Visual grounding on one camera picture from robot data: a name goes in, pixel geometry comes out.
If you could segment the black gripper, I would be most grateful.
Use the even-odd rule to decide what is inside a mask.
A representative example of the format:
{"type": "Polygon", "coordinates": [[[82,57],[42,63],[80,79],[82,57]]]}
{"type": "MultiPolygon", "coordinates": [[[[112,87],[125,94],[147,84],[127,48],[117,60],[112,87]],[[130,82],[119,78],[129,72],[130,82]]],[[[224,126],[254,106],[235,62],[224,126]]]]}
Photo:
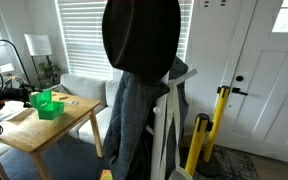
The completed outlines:
{"type": "Polygon", "coordinates": [[[6,101],[21,101],[23,107],[30,107],[30,94],[34,91],[34,86],[30,84],[21,84],[18,88],[0,87],[0,109],[5,106],[6,101]]]}

